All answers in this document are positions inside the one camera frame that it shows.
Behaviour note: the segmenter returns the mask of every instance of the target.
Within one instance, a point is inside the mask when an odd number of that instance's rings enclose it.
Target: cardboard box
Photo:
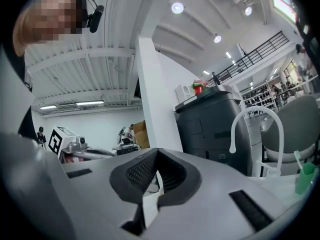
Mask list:
[[[141,149],[150,148],[148,132],[146,121],[138,122],[133,125],[133,131],[136,143],[141,147]]]

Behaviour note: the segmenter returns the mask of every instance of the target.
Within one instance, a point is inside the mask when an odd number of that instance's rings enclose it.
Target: white machine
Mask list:
[[[106,150],[88,147],[85,137],[62,126],[53,128],[48,147],[52,152],[57,154],[62,164],[115,156],[115,154]]]

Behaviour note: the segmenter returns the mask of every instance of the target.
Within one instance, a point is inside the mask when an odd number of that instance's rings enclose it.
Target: red cup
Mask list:
[[[201,85],[195,86],[193,89],[194,89],[195,95],[202,93],[202,91],[204,90],[204,88]]]

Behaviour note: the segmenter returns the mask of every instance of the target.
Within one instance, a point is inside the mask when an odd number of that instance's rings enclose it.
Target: white pillar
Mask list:
[[[286,79],[286,75],[285,75],[285,72],[280,72],[280,79],[281,79],[281,82],[283,83],[283,84],[286,84],[286,82],[287,82],[287,79]]]
[[[169,99],[161,64],[152,39],[139,35],[135,41],[135,50],[134,66],[139,76],[150,147],[182,152],[171,99]]]

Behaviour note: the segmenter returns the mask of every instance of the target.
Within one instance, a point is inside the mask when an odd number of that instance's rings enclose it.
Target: white curved pipe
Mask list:
[[[233,120],[232,126],[231,126],[231,144],[230,144],[230,153],[235,153],[236,152],[236,143],[235,143],[235,130],[236,130],[236,125],[239,121],[239,119],[248,112],[251,111],[262,111],[270,115],[276,124],[278,125],[279,129],[279,156],[278,156],[278,162],[276,165],[276,170],[281,172],[281,165],[282,165],[282,159],[284,156],[284,145],[285,145],[285,134],[284,134],[284,127],[280,121],[280,118],[277,116],[275,112],[273,112],[271,109],[264,107],[264,106],[251,106],[247,107],[244,110],[242,110]]]

